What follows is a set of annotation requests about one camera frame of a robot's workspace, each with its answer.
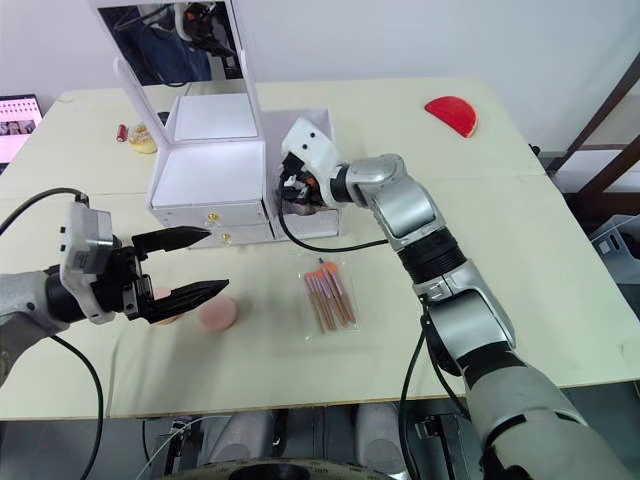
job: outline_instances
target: black cable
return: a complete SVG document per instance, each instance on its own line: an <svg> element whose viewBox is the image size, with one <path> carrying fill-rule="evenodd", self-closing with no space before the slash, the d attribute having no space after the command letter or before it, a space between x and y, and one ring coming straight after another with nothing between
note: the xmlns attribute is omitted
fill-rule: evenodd
<svg viewBox="0 0 640 480"><path fill-rule="evenodd" d="M148 18L153 17L154 15L159 14L160 12L163 12L164 10L166 10L167 8L169 8L171 6L171 4L166 4L160 8L156 8L155 10L153 10L150 13L147 13L146 15L142 15L140 17L136 17L132 20L129 20L128 22L124 22L124 23L120 23L122 22L125 18L127 18L129 15L131 15L131 13L133 13L133 8L137 8L137 7L131 7L129 9L129 11L127 13L125 13L122 18L120 20L118 20L116 22L116 24L113 26L113 31L114 32L122 32L123 30L126 30L127 28L131 27L132 25L135 25L138 22L142 22L144 20L147 20Z"/></svg>
<svg viewBox="0 0 640 480"><path fill-rule="evenodd" d="M15 222L15 220L24 213L29 207L31 207L34 203L39 202L43 198L50 197L51 195L58 195L60 193L70 193L76 196L76 202L88 203L88 197L82 193L80 190L76 190L75 188L67 188L67 187L58 187L52 188L50 190L45 190L37 195L34 195L29 200L24 202L18 208L16 208L11 215L9 215L4 222L0 225L0 235L2 235L9 226Z"/></svg>
<svg viewBox="0 0 640 480"><path fill-rule="evenodd" d="M422 323L422 331L425 334L425 343L427 344L427 352L429 353L429 359L431 360L431 365L433 365L433 370L436 372L436 377L438 378L440 385L442 385L442 388L445 389L451 401L455 404L455 406L460 411L460 414L467 420L471 420L471 417L469 415L469 410L467 410L467 407L464 406L464 404L462 403L462 400L458 398L458 396L454 393L454 391L451 389L451 387L447 383L447 380L444 378L444 375L442 375L442 370L438 365L436 354L433 351L431 342L429 342L429 337L426 335L425 327L427 324L432 323L431 315L429 315L429 312L426 309L424 310L424 313L422 315L422 319L420 320L420 322Z"/></svg>
<svg viewBox="0 0 640 480"><path fill-rule="evenodd" d="M149 463L149 450L147 449L147 421L142 419L142 449L144 450L144 458Z"/></svg>
<svg viewBox="0 0 640 480"><path fill-rule="evenodd" d="M98 425L96 427L96 437L93 441L91 457L89 457L89 462L87 463L87 466L84 467L84 471L82 472L82 476L80 477L80 480L85 480L89 476L89 472L91 472L93 464L96 461L96 456L98 455L98 450L100 449L100 441L102 440L102 424L104 422L104 398L102 396L102 385L100 384L100 378L98 377L96 369L93 368L93 365L91 364L89 359L85 357L80 350L78 350L76 347L66 342L65 340L61 339L57 335L53 335L51 337L51 340L59 343L67 350L71 351L74 355L76 355L80 360L82 360L82 363L84 363L84 365L89 370L91 378L93 378L93 383L96 384L96 392L98 394Z"/></svg>
<svg viewBox="0 0 640 480"><path fill-rule="evenodd" d="M420 338L416 344L416 348L411 356L409 362L409 368L407 368L407 374L404 377L404 383L402 384L402 394L400 395L400 407L398 408L398 436L400 437L400 450L402 450L402 457L404 463L407 466L409 477L412 480L418 480L420 478L418 474L418 468L416 462L411 455L409 449L409 438L407 436L407 392L409 391L409 384L411 383L411 376L413 375L413 368L416 366L416 361L422 350L422 343L425 341L424 331L420 332Z"/></svg>
<svg viewBox="0 0 640 480"><path fill-rule="evenodd" d="M144 27L142 27L142 29L140 29L140 33L139 33L139 37L138 37L138 42L141 44L142 43L142 36L145 34L145 32L147 31L147 29L149 29L149 31L151 31L151 33L156 36L159 37L158 34L154 31L153 25L155 25L158 22L152 22L152 23L145 23ZM162 85L165 85L167 87L171 87L171 88L180 88L180 87L184 87L187 83L189 82L180 82L180 83L170 83L165 81L164 78L162 78L162 75L160 75L160 72L158 72L156 69L154 69L151 64L149 63L149 61L147 60L146 56L144 55L144 53L142 52L142 50L140 51L140 57L142 58L142 61L144 63L144 66L147 67L147 71L149 72L149 74L155 78L156 82L161 83Z"/></svg>
<svg viewBox="0 0 640 480"><path fill-rule="evenodd" d="M283 191L283 188L284 188L284 181L285 181L284 177L281 177L280 178L280 183L278 185L278 195L280 196L280 201L277 202L277 204L278 204L278 220L280 221L280 226L282 227L282 230L284 231L285 235L287 237L289 237L289 240L291 240L296 245L298 245L298 246L300 246L302 248L306 248L307 250L311 250L313 252L340 253L340 252L352 252L354 250L362 250L363 248L376 247L378 245L384 245L386 243L389 243L388 240L376 240L375 242L362 243L360 245L354 245L352 247L342 247L342 248L314 247L313 245L309 245L308 243L304 243L302 240L299 240L298 238L296 238L293 235L293 233L291 233L291 231L287 227L287 224L284 221L284 212L283 212L284 198L282 197L282 191Z"/></svg>

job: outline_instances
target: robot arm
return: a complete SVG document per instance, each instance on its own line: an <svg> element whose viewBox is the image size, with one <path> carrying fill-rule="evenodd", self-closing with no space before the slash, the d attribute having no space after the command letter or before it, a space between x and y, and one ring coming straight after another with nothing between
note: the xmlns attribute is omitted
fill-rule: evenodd
<svg viewBox="0 0 640 480"><path fill-rule="evenodd" d="M399 156L340 164L331 141L303 118L283 154L283 176L312 174L327 206L373 212L413 280L438 365L464 378L488 478L632 478L562 392L515 354L509 317Z"/></svg>
<svg viewBox="0 0 640 480"><path fill-rule="evenodd" d="M130 320L154 323L191 310L217 295L228 280L196 282L155 299L151 278L140 263L150 252L188 247L210 234L176 227L134 235L122 246L111 215L86 201L69 206L60 265L45 271L0 274L0 386L18 357L43 338L88 318L101 324L123 312Z"/></svg>

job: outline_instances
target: red half-circle object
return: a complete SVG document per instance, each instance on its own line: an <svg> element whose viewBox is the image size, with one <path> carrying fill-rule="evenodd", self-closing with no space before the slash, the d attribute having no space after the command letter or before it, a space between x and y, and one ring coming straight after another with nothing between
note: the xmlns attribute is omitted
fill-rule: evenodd
<svg viewBox="0 0 640 480"><path fill-rule="evenodd" d="M465 138L471 136L478 124L475 109L469 102L459 97L436 98L427 103L424 109Z"/></svg>

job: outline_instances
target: monitor screen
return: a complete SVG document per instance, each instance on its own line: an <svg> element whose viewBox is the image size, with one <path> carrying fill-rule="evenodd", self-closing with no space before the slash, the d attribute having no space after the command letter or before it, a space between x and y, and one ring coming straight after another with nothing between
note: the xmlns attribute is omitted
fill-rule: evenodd
<svg viewBox="0 0 640 480"><path fill-rule="evenodd" d="M41 120L35 95L0 96L0 164L13 160Z"/></svg>

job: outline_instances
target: white table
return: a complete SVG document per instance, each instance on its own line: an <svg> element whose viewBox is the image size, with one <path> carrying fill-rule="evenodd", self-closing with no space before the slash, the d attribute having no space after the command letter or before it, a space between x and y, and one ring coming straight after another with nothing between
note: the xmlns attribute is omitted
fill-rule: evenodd
<svg viewBox="0 0 640 480"><path fill-rule="evenodd" d="M465 79L375 80L259 85L264 109L328 106L344 157L395 152L429 189L465 254L474 259L516 329L518 352L559 385L640 377L640 325L596 253L544 175L499 101ZM460 95L478 110L463 139L423 112L423 104ZM63 95L0 177L0 217L51 186L75 186L111 211L126 238L158 228L144 207L152 158L113 140L135 115L118 90ZM77 136L60 135L77 124ZM37 167L42 174L29 175ZM2 237L0 271L57 263L58 226L68 200L36 206ZM345 210L345 235L317 240L349 245L380 238L370 214ZM20 248L31 252L18 256ZM142 320L62 336L100 374L111 417L388 400L399 397L419 333L420 309L396 255L386 247L349 254L362 328L305 341L296 258L286 243L154 254L143 263L156 286L229 278L240 305L236 325L204 333L194 314L168 326ZM462 384L452 380L454 390ZM411 397L442 396L426 357ZM0 418L95 416L84 367L44 340L17 362L0 389Z"/></svg>

